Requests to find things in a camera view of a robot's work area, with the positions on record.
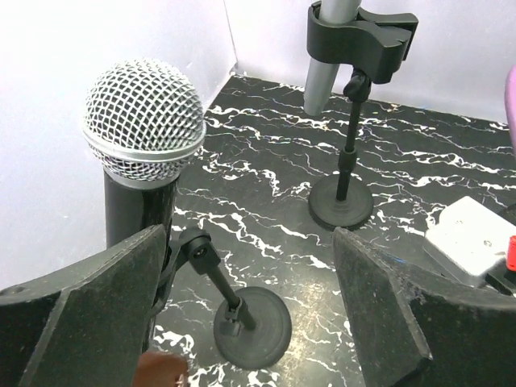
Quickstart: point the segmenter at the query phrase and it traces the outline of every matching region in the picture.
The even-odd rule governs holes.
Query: microphone stand
[[[356,229],[371,217],[374,203],[369,188],[352,178],[356,166],[356,136],[362,104],[372,83],[389,83],[406,59],[418,26],[412,14],[376,15],[362,8],[355,20],[327,26],[318,19],[321,2],[308,10],[307,50],[327,64],[353,66],[343,94],[352,102],[346,144],[339,154],[339,174],[318,181],[310,191],[308,206],[316,223],[327,229]]]
[[[221,259],[210,234],[198,227],[187,228],[178,240],[171,240],[168,254],[169,264],[158,285],[158,289],[166,290],[151,315],[163,309],[176,271],[190,262],[198,275],[210,278],[225,299],[213,325],[222,357],[247,370],[267,368],[281,359],[292,337],[292,320],[285,303],[274,292],[255,286],[234,291],[218,266]]]

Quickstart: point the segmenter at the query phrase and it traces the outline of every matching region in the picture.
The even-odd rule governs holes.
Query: white wall
[[[239,72],[304,86],[312,2],[226,0]],[[374,87],[372,98],[506,121],[504,82],[516,64],[515,0],[363,0],[362,7],[412,12],[420,20],[409,59],[389,85]],[[342,66],[336,93],[349,75]]]
[[[87,88],[138,56],[177,66],[210,105],[235,64],[223,0],[0,2],[0,289],[104,248]]]

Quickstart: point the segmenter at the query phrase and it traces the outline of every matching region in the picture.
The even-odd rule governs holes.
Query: stand base
[[[214,321],[214,337],[224,359],[247,370],[270,367],[285,354],[292,337],[292,321],[285,303],[275,293],[259,287],[242,288],[236,295],[245,299],[256,329],[241,328],[237,336],[223,335],[220,325],[225,321],[227,302],[218,308]]]
[[[334,230],[343,227],[355,230],[371,217],[372,194],[360,180],[351,179],[347,198],[343,202],[335,199],[339,175],[329,175],[319,180],[308,197],[310,215],[321,227]]]

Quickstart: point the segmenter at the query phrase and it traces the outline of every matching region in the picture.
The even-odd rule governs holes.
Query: black marble table
[[[288,352],[271,369],[232,367],[212,333],[222,297],[185,266],[153,344],[189,359],[192,386],[364,386],[331,233],[307,207],[310,187],[336,170],[350,104],[334,96],[320,118],[301,106],[297,87],[233,77],[206,115],[199,160],[181,175],[175,236],[196,224],[208,230],[231,284],[277,292],[294,326]],[[376,207],[357,233],[391,254],[432,268],[422,235],[446,205],[466,195],[492,210],[516,201],[505,124],[369,102],[360,126],[355,176]]]

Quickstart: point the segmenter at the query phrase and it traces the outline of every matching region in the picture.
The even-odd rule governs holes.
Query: silver mesh grille
[[[188,78],[160,60],[128,60],[87,94],[83,131],[94,155],[134,181],[177,177],[202,146],[202,104]]]

